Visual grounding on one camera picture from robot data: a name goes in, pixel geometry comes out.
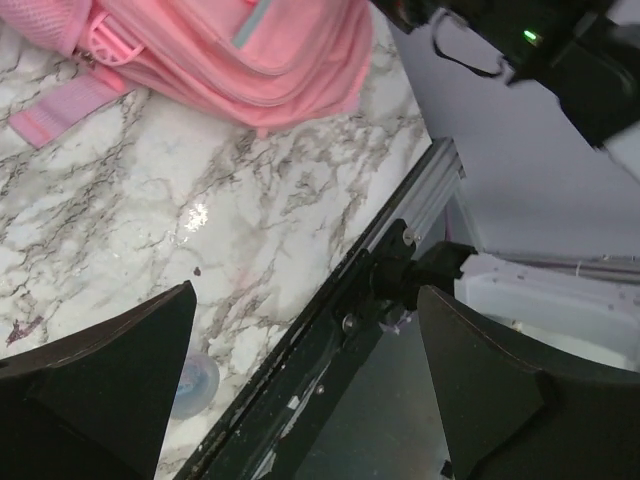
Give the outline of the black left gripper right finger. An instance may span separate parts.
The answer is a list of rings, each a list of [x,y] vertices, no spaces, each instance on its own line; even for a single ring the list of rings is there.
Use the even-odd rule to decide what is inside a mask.
[[[548,346],[435,287],[417,306],[455,478],[638,478],[638,373]]]

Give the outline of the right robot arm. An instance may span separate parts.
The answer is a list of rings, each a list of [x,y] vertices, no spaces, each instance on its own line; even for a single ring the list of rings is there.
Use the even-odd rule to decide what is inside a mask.
[[[461,23],[499,52],[493,79],[533,81],[593,148],[639,123],[639,27],[609,1],[381,1],[401,31]],[[481,253],[463,265],[458,301],[512,329],[572,350],[639,353],[639,291]]]

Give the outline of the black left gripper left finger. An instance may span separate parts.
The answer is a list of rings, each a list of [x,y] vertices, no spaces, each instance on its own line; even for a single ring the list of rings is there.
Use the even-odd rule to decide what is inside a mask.
[[[196,303],[184,282],[3,359],[2,478],[153,478]]]

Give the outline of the pink student backpack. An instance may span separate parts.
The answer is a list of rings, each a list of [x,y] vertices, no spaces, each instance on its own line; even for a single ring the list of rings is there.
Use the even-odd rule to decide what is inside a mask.
[[[38,148],[138,87],[259,134],[345,113],[373,46],[365,1],[5,1],[1,17],[85,69],[10,117]]]

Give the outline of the clear jar of paper clips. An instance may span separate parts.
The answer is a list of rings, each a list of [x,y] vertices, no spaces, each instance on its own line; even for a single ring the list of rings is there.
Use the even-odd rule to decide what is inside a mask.
[[[206,354],[187,355],[176,389],[170,418],[186,420],[202,412],[213,401],[220,382],[219,368]]]

